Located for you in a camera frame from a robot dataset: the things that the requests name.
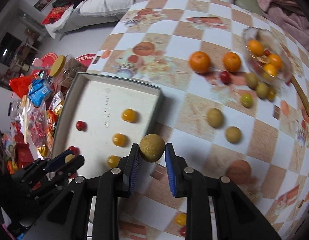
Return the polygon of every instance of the metal screw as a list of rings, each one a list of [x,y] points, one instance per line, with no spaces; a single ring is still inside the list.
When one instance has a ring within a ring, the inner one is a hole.
[[[78,176],[75,178],[75,183],[81,183],[83,182],[85,179],[82,176]]]
[[[187,174],[193,173],[193,168],[191,168],[191,167],[185,167],[185,168],[184,168],[184,172],[187,173]]]
[[[112,174],[119,174],[121,172],[121,169],[120,168],[113,168],[112,170],[111,170],[111,173]]]
[[[230,179],[229,179],[229,177],[227,177],[227,176],[222,176],[220,180],[221,180],[221,182],[223,182],[223,183],[229,183],[229,182],[230,182]]]

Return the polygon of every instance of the pink blanket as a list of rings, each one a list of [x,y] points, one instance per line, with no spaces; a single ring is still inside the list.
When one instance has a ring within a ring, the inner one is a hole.
[[[294,0],[257,0],[265,17],[289,33],[309,52],[309,22]]]

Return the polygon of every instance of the gold foil wrapper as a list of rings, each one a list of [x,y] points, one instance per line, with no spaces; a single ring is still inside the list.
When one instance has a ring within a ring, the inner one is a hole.
[[[43,145],[41,147],[37,148],[37,152],[42,156],[42,157],[47,157],[49,153],[49,149],[46,145]]]

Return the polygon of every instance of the glass jar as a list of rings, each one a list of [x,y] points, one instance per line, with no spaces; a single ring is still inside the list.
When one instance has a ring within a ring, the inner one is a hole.
[[[70,88],[78,72],[86,72],[87,67],[76,60],[73,56],[59,56],[50,70],[53,83]]]

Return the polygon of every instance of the yellow jar lid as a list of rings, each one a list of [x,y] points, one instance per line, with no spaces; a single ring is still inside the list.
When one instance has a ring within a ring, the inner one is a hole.
[[[55,62],[53,63],[51,70],[50,70],[50,76],[51,77],[56,77],[59,75],[60,71],[62,70],[62,68],[64,67],[66,63],[66,57],[61,55],[59,56]]]

